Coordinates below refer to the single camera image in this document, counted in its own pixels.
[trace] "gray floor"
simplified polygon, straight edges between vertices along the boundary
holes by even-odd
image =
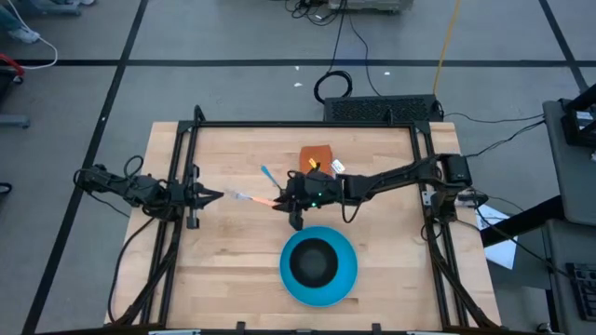
[[[80,18],[26,18],[58,47],[62,60],[117,60],[140,0],[99,0]],[[596,60],[594,37],[584,22],[591,0],[549,0],[566,40],[579,60]],[[354,14],[371,48],[371,59],[436,60],[454,0],[415,0],[398,16]],[[337,23],[315,27],[293,20],[283,2],[268,0],[150,0],[133,60],[329,59]],[[0,36],[0,50],[15,59],[47,59],[41,44],[22,46]],[[346,26],[338,58],[362,59],[364,47]],[[537,0],[464,0],[448,60],[564,60]],[[354,95],[372,95],[362,67],[346,67]],[[312,86],[326,67],[128,67],[115,98],[96,162],[120,170],[133,154],[143,154],[155,121],[190,118],[200,104],[210,120],[320,120],[322,106]],[[115,67],[63,66],[30,71],[7,97],[2,113],[28,114],[27,130],[0,129],[0,180],[14,184],[0,210],[0,325],[20,332],[61,225]],[[371,68],[382,94],[429,93],[434,67]],[[584,68],[589,84],[596,69]],[[577,94],[565,67],[448,67],[439,98],[446,113],[483,119],[541,113],[541,102]],[[330,80],[321,95],[342,93]],[[527,123],[479,125],[455,122],[464,153],[504,139]],[[558,193],[546,129],[539,127],[488,154],[470,160],[477,187],[528,208]],[[127,210],[117,199],[117,206]],[[499,202],[491,206],[513,213]],[[115,257],[126,220],[87,197],[48,297],[38,331],[102,324]],[[542,290],[524,288],[515,274],[492,268],[503,322],[531,329],[546,321]]]

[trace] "blue and black bowl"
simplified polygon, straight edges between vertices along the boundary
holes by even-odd
[[[279,273],[299,302],[328,307],[352,290],[358,275],[356,251],[341,233],[313,226],[294,234],[281,251]]]

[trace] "yellow cable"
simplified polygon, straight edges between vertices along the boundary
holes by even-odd
[[[449,22],[449,28],[447,29],[447,36],[445,36],[445,42],[443,42],[443,50],[440,51],[439,66],[437,66],[437,72],[435,73],[435,83],[432,85],[432,94],[434,94],[435,96],[437,95],[437,88],[439,86],[440,69],[443,66],[443,60],[445,59],[445,51],[447,51],[447,46],[449,46],[449,42],[451,42],[451,32],[454,29],[455,22],[457,21],[457,14],[459,13],[459,5],[461,3],[462,3],[462,0],[455,0],[454,14],[451,16],[451,22]]]

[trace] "shoe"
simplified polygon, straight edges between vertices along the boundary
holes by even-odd
[[[39,40],[39,33],[25,27],[10,31],[8,34],[10,37],[27,44],[35,43]]]

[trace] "wooden tabletop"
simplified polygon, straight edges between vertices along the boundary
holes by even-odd
[[[143,173],[167,178],[176,127],[176,123],[153,125]],[[453,124],[431,124],[431,128],[437,153],[459,152]],[[407,129],[208,127],[198,132],[196,164],[200,181],[208,188],[274,198],[278,189],[260,166],[267,165],[284,185],[286,171],[298,167],[301,147],[321,144],[330,144],[350,174],[378,173],[413,161]],[[458,217],[475,222],[471,209],[459,208]],[[183,230],[169,328],[235,328],[237,321],[245,321],[252,329],[367,330],[371,323],[381,323],[383,330],[440,329],[428,247],[420,237],[423,217],[415,185],[378,194],[362,205],[350,224],[343,222],[339,205],[305,212],[305,226],[339,230],[358,253],[354,289],[329,308],[302,305],[281,283],[279,254],[294,233],[287,214],[225,196],[200,211],[199,218],[200,229]],[[147,217],[134,209],[127,238],[145,221]],[[123,258],[114,298],[116,317],[147,280],[156,227],[153,224],[135,238]],[[480,234],[458,222],[451,228],[462,284],[499,323]],[[451,322],[457,324],[446,281],[445,287]],[[157,320],[157,310],[154,304],[152,320]]]

